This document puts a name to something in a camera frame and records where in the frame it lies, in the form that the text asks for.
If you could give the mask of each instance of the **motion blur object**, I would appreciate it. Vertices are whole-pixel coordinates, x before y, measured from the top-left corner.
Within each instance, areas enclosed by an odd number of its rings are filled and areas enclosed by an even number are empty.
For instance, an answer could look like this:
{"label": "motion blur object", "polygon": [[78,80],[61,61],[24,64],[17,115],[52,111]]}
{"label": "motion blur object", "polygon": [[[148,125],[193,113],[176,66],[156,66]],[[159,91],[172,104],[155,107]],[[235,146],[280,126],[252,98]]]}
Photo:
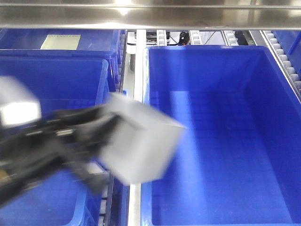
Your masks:
{"label": "motion blur object", "polygon": [[[9,99],[4,91],[0,96],[0,205],[64,167],[100,193],[108,173],[99,164],[91,172],[91,162],[103,162],[124,184],[158,179],[183,130],[168,116],[120,95],[112,95],[105,105],[57,110],[39,119],[39,102],[26,88],[10,77],[0,81],[16,96]],[[26,95],[14,96],[16,92]],[[19,112],[9,113],[11,104]],[[22,108],[29,116],[20,121]]]}

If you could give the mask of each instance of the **blue plastic bin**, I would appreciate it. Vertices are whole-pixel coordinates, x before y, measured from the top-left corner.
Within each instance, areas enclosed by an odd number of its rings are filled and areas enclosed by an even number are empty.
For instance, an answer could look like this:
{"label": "blue plastic bin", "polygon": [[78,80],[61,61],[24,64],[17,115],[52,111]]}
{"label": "blue plastic bin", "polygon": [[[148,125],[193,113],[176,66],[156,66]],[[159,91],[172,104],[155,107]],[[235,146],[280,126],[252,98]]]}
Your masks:
{"label": "blue plastic bin", "polygon": [[[92,58],[0,56],[0,75],[27,86],[44,116],[101,104],[109,93],[107,70],[106,60]],[[97,226],[100,201],[66,169],[0,208],[0,226]]]}
{"label": "blue plastic bin", "polygon": [[[41,50],[49,34],[81,35],[77,50]],[[118,80],[118,63],[121,62],[120,30],[75,29],[1,29],[1,55],[7,56],[64,56],[99,57],[109,62],[108,83],[115,91]]]}
{"label": "blue plastic bin", "polygon": [[264,47],[149,49],[150,104],[186,127],[143,226],[301,223],[301,105]]}
{"label": "blue plastic bin", "polygon": [[273,33],[301,78],[301,31],[273,31]]}

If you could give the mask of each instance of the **metal rail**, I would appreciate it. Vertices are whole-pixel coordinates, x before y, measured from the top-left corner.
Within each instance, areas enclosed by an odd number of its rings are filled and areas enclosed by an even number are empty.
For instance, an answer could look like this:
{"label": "metal rail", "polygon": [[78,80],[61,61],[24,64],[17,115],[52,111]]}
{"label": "metal rail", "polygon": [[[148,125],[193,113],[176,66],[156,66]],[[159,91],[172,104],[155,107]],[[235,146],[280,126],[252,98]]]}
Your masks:
{"label": "metal rail", "polygon": [[297,89],[297,87],[295,86],[294,81],[290,77],[290,73],[288,72],[287,68],[285,67],[285,64],[282,62],[279,55],[277,54],[276,49],[273,46],[273,43],[271,43],[269,38],[267,37],[267,34],[264,31],[250,31],[250,34],[256,45],[265,46],[265,47],[269,48],[275,61],[277,62],[282,73],[284,74],[286,80],[288,81],[288,83],[290,84],[291,88],[293,89],[295,95],[297,96],[299,102],[301,102],[300,92]]}
{"label": "metal rail", "polygon": [[0,0],[0,27],[300,29],[300,0]]}

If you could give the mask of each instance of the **white label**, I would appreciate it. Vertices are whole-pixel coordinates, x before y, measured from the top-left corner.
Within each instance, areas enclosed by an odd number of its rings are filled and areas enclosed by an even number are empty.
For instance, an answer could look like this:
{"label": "white label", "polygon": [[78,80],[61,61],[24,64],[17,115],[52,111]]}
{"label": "white label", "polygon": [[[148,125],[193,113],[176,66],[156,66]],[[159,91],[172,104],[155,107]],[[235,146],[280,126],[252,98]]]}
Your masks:
{"label": "white label", "polygon": [[41,49],[69,49],[76,50],[79,45],[80,34],[49,34]]}

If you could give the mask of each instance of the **metal shelf rail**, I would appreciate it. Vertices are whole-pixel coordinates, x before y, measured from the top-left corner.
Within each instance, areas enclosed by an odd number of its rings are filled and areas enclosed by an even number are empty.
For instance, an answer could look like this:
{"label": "metal shelf rail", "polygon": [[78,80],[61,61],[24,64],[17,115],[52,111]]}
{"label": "metal shelf rail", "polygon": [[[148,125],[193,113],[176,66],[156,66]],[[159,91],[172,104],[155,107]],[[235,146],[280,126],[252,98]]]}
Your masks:
{"label": "metal shelf rail", "polygon": [[0,27],[296,30],[301,1],[0,0]]}

